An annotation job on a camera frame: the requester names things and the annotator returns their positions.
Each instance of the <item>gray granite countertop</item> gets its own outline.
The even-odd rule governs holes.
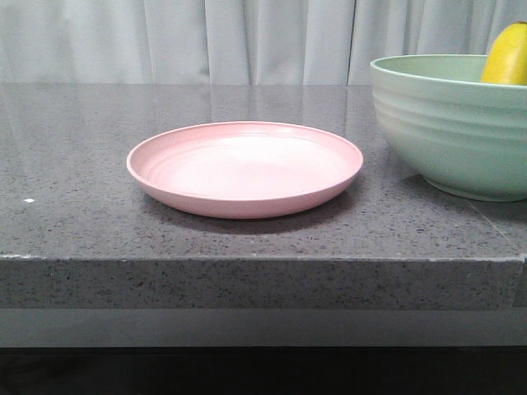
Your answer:
[[[1,87],[0,308],[527,306],[527,201],[428,185],[386,146],[369,86]],[[364,166],[334,200],[232,221],[148,197],[125,159],[196,123],[334,132]]]

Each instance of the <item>bowl rim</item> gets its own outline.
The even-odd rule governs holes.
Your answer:
[[[527,85],[513,85],[513,84],[496,84],[491,82],[474,82],[474,81],[460,81],[460,80],[447,80],[445,78],[438,77],[425,77],[417,74],[411,74],[407,72],[396,72],[385,67],[379,66],[378,63],[398,58],[486,58],[487,55],[471,54],[471,53],[425,53],[425,54],[414,54],[414,55],[397,55],[387,56],[383,58],[377,58],[370,62],[370,67],[378,72],[391,74],[393,76],[407,77],[416,80],[423,81],[435,81],[440,83],[452,84],[452,85],[467,85],[467,86],[494,86],[502,89],[511,89],[515,91],[527,91]]]

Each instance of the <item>countertop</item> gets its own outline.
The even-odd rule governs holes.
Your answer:
[[[0,309],[527,307],[527,201],[443,193],[386,146],[370,86],[4,84]],[[196,123],[334,132],[364,165],[298,214],[233,221],[148,197],[128,152]]]

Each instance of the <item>white curtain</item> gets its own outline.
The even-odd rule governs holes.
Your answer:
[[[486,53],[525,0],[0,0],[0,81],[367,84],[374,58]]]

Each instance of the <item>curtain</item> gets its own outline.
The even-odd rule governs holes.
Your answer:
[[[0,81],[347,85],[486,53],[525,0],[0,0]]]

